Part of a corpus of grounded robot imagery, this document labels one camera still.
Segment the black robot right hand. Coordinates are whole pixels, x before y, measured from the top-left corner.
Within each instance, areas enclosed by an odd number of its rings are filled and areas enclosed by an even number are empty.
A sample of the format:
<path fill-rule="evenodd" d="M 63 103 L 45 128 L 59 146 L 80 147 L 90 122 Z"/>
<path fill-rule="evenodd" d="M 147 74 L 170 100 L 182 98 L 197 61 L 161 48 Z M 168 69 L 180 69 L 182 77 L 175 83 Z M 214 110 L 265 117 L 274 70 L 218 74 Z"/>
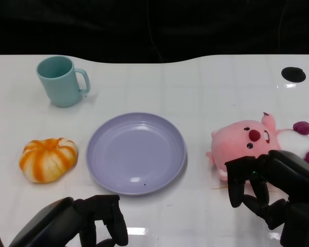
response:
<path fill-rule="evenodd" d="M 271 150 L 225 163 L 232 207 L 245 204 L 270 230 L 283 225 L 281 246 L 309 246 L 309 163 Z"/>

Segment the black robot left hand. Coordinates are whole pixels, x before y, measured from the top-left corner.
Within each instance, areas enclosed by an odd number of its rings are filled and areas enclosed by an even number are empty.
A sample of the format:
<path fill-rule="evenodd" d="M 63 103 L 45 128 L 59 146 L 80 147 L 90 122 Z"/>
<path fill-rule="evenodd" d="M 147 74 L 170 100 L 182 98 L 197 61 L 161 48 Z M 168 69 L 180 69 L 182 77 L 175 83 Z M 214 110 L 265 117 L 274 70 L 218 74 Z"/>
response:
<path fill-rule="evenodd" d="M 102 221 L 110 238 L 97 242 L 96 221 Z M 40 210 L 17 234 L 11 246 L 66 246 L 76 235 L 82 246 L 126 246 L 128 233 L 118 195 L 67 197 Z"/>

